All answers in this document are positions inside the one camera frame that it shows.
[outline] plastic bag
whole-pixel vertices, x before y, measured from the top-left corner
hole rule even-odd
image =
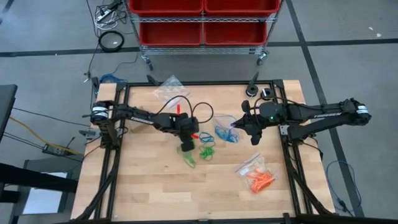
[[[163,82],[163,84],[154,91],[156,97],[164,103],[168,102],[171,98],[182,95],[188,96],[190,92],[181,84],[180,80],[172,75],[170,78]],[[168,103],[168,107],[174,107],[182,98],[178,97]]]
[[[266,167],[264,157],[258,152],[237,167],[235,173],[247,187],[258,194],[276,180],[276,176]]]
[[[235,121],[236,118],[231,115],[215,114],[213,116],[213,124],[216,135],[224,141],[237,143],[239,141],[239,133],[231,125]]]

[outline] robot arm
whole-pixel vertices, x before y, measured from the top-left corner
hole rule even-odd
[[[262,130],[271,126],[288,125],[289,141],[298,141],[311,134],[344,124],[363,126],[372,117],[366,106],[353,98],[330,105],[307,106],[299,103],[266,102],[253,108],[246,100],[242,103],[242,109],[245,112],[244,116],[232,125],[251,135],[252,145],[257,145]],[[259,109],[259,114],[252,114],[251,110],[256,109]],[[323,119],[305,126],[300,125],[315,118]]]
[[[114,113],[112,118],[109,118],[110,111]],[[182,142],[181,148],[183,152],[195,148],[191,135],[199,132],[199,124],[196,117],[190,118],[186,113],[155,114],[124,104],[117,105],[113,101],[99,101],[95,103],[90,118],[91,123],[97,125],[101,130],[101,147],[114,147],[120,145],[117,131],[114,128],[115,122],[120,119],[129,119],[148,124],[159,131],[178,136]]]

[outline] red object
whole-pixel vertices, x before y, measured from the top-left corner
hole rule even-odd
[[[270,16],[280,0],[205,0],[207,16]]]
[[[201,23],[141,22],[139,35],[146,46],[197,46],[201,44]]]
[[[206,45],[262,45],[266,42],[265,22],[207,22]]]
[[[200,16],[203,0],[130,0],[129,7],[143,17]]]

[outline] wooden tabletop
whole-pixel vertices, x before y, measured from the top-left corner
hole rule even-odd
[[[285,80],[285,92],[290,100],[304,103],[298,80]],[[258,85],[259,89],[268,87]],[[157,99],[157,87],[134,87],[129,93],[129,105],[156,112],[164,104]],[[213,106],[216,114],[242,117],[241,103],[248,100],[245,85],[186,86],[192,105],[201,101]],[[102,84],[97,100],[114,100],[115,84]],[[186,101],[180,101],[182,112],[189,111]],[[175,108],[164,112],[175,113]],[[209,118],[210,109],[201,105],[194,112],[199,121]],[[179,138],[161,133],[152,126],[126,121],[128,133],[123,137],[121,158],[116,185],[112,220],[197,220],[230,218],[279,218],[288,212],[294,217],[292,199],[287,180],[282,146],[277,127],[263,130],[262,139],[252,146],[250,136],[239,131],[238,143],[225,142],[215,137],[215,154],[210,162],[199,158],[192,169],[177,154]],[[200,131],[215,135],[213,123],[200,124]],[[312,139],[305,142],[316,146]],[[86,154],[100,144],[100,140],[87,145]],[[299,147],[307,184],[324,206],[334,211],[325,172],[319,153],[306,145]],[[261,193],[254,195],[234,173],[234,168],[260,152],[277,180]],[[104,149],[97,149],[84,160],[73,206],[72,218],[79,216],[91,202],[98,189]],[[302,193],[298,195],[302,203]],[[109,189],[104,195],[103,216],[108,202]]]

